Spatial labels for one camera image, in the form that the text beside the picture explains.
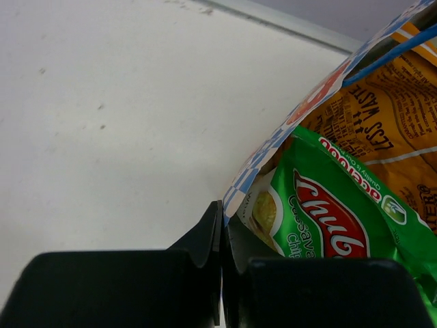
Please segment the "green cassava chips bag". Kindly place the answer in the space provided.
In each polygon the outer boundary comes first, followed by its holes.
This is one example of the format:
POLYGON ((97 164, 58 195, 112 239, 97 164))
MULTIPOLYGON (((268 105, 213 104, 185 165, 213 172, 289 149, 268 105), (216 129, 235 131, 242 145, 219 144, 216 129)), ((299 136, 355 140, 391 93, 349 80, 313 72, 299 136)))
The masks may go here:
POLYGON ((357 159, 302 127, 237 215, 287 258, 388 258, 415 278, 436 279, 436 237, 419 215, 357 159))

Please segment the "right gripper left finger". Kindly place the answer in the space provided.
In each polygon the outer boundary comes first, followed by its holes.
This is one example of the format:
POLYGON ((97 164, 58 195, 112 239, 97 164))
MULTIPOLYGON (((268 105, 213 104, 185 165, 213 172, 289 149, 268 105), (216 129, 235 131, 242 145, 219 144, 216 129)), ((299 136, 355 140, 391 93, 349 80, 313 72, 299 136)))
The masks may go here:
POLYGON ((1 311, 2 327, 216 327, 222 204, 164 250, 40 254, 1 311))

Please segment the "blue checkered paper bag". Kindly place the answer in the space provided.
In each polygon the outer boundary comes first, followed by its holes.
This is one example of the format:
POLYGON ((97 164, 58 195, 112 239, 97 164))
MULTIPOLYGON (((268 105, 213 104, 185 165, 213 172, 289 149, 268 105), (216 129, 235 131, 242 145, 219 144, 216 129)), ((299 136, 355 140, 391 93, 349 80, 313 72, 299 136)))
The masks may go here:
POLYGON ((385 51, 383 49, 386 39, 399 32, 401 27, 410 21, 425 20, 431 14, 434 7, 436 7, 436 2, 432 0, 415 1, 356 50, 350 51, 350 55, 341 65, 319 82, 288 113, 284 121, 274 130, 271 136, 244 162, 238 174, 232 180, 230 187, 225 192, 223 196, 223 222, 225 225, 236 214, 261 168, 267 164, 285 139, 290 136, 292 131, 306 116, 333 96, 341 87, 366 77, 376 68, 388 63, 403 52, 411 50, 414 46, 420 46, 436 36, 436 28, 430 27, 419 33, 418 36, 414 36, 411 40, 401 42, 400 45, 395 46, 392 50, 385 51))

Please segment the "orange chips bag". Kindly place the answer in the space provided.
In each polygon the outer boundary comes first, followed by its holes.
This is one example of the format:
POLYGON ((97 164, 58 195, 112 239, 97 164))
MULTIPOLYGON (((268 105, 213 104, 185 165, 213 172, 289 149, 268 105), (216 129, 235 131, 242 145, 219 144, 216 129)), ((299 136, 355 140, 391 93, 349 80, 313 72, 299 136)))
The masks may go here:
POLYGON ((436 231, 436 28, 341 88, 301 126, 356 157, 436 231))

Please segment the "aluminium table edge frame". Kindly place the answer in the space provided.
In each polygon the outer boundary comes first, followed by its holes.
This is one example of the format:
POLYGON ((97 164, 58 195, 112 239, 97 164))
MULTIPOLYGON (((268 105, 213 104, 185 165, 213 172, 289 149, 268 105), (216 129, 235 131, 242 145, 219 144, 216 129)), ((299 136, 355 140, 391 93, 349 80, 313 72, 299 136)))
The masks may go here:
POLYGON ((344 53, 353 53, 363 44, 361 41, 322 27, 309 20, 286 14, 254 1, 202 1, 215 10, 271 27, 286 34, 308 39, 344 53))

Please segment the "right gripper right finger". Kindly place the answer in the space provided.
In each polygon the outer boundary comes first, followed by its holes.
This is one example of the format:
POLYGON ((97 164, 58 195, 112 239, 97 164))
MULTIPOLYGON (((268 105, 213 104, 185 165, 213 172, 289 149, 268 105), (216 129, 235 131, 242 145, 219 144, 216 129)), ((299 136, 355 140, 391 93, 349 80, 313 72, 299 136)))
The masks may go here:
POLYGON ((243 225, 223 232, 228 327, 431 327, 411 276, 385 259, 291 260, 243 225))

